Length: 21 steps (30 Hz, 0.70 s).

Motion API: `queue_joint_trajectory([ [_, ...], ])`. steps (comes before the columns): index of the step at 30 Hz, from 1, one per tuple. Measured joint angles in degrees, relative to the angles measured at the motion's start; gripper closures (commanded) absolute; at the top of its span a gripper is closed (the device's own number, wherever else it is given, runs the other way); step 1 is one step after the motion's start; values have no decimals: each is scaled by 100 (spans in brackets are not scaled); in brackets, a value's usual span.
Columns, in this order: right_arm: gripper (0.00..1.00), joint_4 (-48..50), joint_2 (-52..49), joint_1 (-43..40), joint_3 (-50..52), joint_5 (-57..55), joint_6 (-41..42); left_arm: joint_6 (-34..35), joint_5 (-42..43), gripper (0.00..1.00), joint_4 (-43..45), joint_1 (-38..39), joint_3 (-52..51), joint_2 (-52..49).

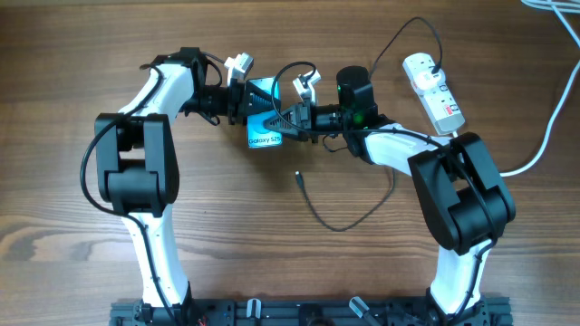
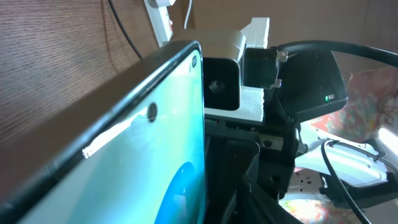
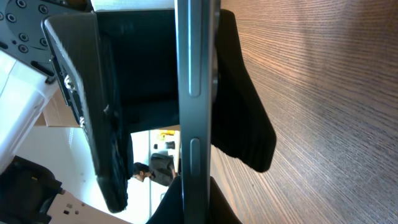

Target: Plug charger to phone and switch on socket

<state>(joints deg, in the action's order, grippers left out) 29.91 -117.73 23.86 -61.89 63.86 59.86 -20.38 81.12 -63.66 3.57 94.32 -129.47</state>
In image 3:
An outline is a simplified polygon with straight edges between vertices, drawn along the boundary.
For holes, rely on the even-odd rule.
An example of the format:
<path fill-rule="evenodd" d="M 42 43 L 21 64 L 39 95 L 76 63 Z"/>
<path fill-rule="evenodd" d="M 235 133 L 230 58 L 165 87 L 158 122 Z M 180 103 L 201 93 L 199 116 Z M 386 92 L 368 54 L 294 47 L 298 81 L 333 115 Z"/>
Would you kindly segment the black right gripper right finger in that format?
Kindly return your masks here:
<path fill-rule="evenodd" d="M 211 224 L 242 224 L 213 177 L 210 177 L 209 208 Z"/>

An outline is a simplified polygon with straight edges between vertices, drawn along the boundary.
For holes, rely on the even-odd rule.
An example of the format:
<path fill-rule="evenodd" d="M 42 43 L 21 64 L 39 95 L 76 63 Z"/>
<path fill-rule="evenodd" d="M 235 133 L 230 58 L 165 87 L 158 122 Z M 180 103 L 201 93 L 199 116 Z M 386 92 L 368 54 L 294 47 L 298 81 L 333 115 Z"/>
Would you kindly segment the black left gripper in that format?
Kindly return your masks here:
<path fill-rule="evenodd" d="M 55 66 L 66 71 L 73 85 L 70 92 L 79 97 L 75 109 L 107 208 L 118 213 L 127 207 L 134 156 L 116 71 L 126 105 L 152 100 L 151 81 L 166 98 L 176 94 L 174 2 L 93 4 L 1 0 L 1 50 L 45 75 L 51 85 L 58 79 L 49 60 L 50 46 Z M 87 13 L 90 9 L 98 18 Z"/>

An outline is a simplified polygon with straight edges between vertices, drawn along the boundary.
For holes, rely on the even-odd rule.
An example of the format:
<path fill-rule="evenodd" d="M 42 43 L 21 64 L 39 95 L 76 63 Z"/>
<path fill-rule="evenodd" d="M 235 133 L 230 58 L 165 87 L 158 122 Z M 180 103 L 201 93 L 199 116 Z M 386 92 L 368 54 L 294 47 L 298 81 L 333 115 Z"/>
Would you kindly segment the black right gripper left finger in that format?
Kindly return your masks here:
<path fill-rule="evenodd" d="M 184 224 L 182 181 L 176 177 L 147 224 Z"/>

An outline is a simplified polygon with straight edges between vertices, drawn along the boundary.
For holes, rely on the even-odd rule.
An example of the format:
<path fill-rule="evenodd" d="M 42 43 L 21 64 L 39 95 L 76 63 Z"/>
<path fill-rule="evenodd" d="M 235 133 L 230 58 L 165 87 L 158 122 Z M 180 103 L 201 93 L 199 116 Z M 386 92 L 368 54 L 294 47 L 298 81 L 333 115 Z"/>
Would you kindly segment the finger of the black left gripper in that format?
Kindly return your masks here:
<path fill-rule="evenodd" d="M 211 144 L 255 171 L 265 172 L 271 166 L 276 135 L 246 70 L 236 18 L 229 10 L 220 11 L 215 46 L 219 77 Z"/>

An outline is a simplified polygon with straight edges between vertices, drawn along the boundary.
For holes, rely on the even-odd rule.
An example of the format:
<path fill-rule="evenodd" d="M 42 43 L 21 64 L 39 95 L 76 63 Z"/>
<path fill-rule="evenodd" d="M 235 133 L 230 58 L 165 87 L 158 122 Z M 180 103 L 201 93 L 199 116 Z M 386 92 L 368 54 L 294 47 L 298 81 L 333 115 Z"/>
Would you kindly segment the Galaxy S25 smartphone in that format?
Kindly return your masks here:
<path fill-rule="evenodd" d="M 210 221 L 211 118 L 218 85 L 215 37 L 219 16 L 219 1 L 175 1 L 185 223 Z"/>

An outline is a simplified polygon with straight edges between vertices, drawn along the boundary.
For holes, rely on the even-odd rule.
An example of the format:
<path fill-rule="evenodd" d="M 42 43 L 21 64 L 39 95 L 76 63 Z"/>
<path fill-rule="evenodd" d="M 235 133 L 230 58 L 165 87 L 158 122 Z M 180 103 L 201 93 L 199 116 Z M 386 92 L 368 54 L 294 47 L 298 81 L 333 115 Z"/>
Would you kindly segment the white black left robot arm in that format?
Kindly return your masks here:
<path fill-rule="evenodd" d="M 66 1 L 2 1 L 1 167 L 55 90 L 91 150 L 109 211 L 127 206 L 129 135 L 179 125 L 183 212 L 209 209 L 210 147 L 264 172 L 274 129 L 243 62 L 236 19 L 219 1 L 88 11 Z"/>

